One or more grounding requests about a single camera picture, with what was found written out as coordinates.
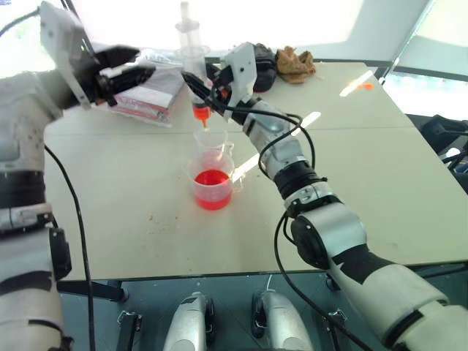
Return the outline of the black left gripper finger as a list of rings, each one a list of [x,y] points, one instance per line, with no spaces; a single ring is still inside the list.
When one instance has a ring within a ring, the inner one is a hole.
[[[125,63],[133,62],[140,54],[138,48],[127,45],[114,45],[97,51],[94,54],[101,68],[116,68]]]
[[[112,83],[114,95],[145,83],[156,71],[151,65],[138,64],[124,68],[114,76],[107,76]]]

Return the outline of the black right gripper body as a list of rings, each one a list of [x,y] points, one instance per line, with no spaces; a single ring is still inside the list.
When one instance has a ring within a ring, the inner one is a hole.
[[[221,68],[221,82],[220,88],[214,88],[211,84],[211,99],[213,106],[210,109],[217,112],[224,119],[230,119],[232,112],[225,110],[224,106],[228,105],[232,96],[231,83],[233,82],[233,72],[230,66]]]

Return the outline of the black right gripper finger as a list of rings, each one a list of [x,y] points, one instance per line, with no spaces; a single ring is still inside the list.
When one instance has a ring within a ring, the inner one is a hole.
[[[212,63],[205,63],[205,69],[207,78],[211,81],[214,88],[220,88],[222,86],[221,82],[221,71],[222,69]]]
[[[194,107],[212,107],[211,82],[208,73],[182,72],[181,75],[189,89],[192,105]]]

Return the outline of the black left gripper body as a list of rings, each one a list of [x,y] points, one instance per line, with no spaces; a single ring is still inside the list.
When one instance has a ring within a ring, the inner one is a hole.
[[[100,75],[99,71],[93,68],[88,67],[84,70],[84,91],[88,100],[95,105],[104,102],[109,106],[117,105],[110,78]]]

